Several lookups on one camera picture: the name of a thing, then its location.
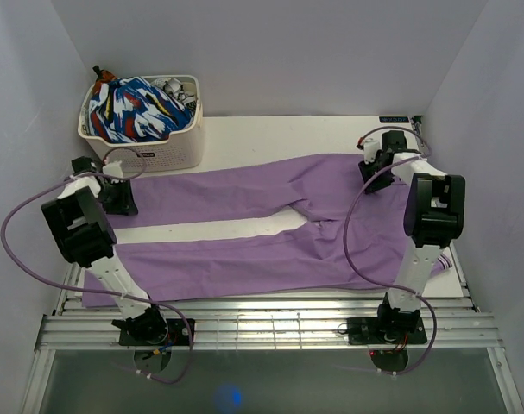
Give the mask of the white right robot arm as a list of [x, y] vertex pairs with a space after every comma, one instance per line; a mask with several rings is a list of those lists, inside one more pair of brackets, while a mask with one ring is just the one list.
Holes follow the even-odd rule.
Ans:
[[421, 294], [434, 265], [464, 228], [465, 179], [433, 167], [427, 157], [407, 144], [407, 129], [379, 128], [357, 143], [363, 151], [359, 164], [367, 194], [399, 179], [408, 185], [403, 230], [407, 247], [395, 282], [375, 317], [352, 318], [347, 323], [352, 344], [424, 344], [420, 316]]

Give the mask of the purple trousers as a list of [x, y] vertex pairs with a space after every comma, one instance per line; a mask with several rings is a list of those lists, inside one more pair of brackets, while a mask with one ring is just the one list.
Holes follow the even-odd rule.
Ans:
[[272, 216], [306, 220], [275, 235], [201, 241], [118, 243], [133, 280], [155, 301], [215, 298], [391, 283], [407, 246], [408, 186], [365, 195], [358, 154], [313, 154], [257, 166], [134, 179], [136, 216], [114, 229]]

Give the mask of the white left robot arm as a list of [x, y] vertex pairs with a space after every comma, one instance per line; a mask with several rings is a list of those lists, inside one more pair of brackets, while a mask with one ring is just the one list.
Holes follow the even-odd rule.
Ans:
[[168, 324], [157, 305], [138, 286], [117, 256], [117, 237], [107, 214], [138, 214], [130, 182], [119, 161], [102, 165], [81, 156], [72, 160], [74, 178], [54, 200], [41, 206], [64, 259], [76, 263], [101, 284], [121, 316], [112, 324], [140, 343], [157, 345], [168, 337]]

